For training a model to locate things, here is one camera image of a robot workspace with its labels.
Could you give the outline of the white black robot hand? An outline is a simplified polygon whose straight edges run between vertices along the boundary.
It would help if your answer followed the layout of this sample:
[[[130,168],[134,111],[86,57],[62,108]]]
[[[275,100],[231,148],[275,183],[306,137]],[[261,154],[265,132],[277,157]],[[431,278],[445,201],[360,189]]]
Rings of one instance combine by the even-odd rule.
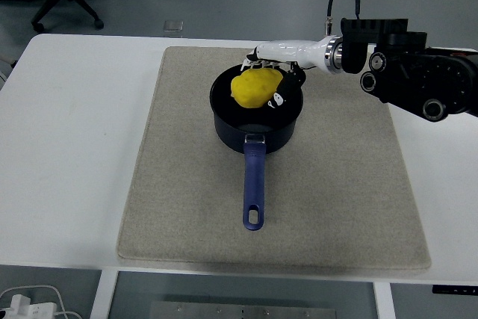
[[[332,40],[272,41],[256,46],[231,82],[231,97],[247,109],[281,107],[301,88],[307,69],[336,70]]]

